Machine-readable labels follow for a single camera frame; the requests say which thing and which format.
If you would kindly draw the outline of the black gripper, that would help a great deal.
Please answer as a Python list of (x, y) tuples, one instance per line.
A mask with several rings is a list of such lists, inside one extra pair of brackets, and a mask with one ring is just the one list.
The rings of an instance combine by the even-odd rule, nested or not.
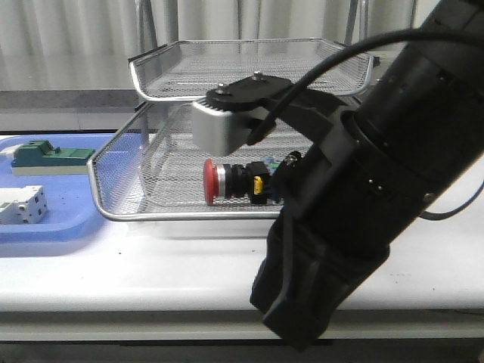
[(277, 113), (312, 146), (272, 176), (284, 207), (269, 230), (250, 301), (294, 349), (316, 341), (337, 306), (389, 256), (388, 246), (363, 244), (372, 208), (358, 188), (365, 175), (351, 159), (360, 107), (310, 89)]

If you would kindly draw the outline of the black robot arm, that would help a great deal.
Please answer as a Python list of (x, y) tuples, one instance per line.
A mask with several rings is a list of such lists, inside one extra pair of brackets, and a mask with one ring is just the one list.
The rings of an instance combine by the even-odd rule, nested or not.
[[(404, 48), (357, 107), (310, 89), (363, 52)], [(483, 3), (441, 1), (422, 26), (357, 42), (298, 82), (251, 76), (206, 94), (239, 113), (263, 107), (245, 143), (283, 120), (312, 142), (271, 178), (284, 202), (250, 302), (297, 350), (327, 329), (337, 306), (389, 256), (389, 245), (483, 152)]]

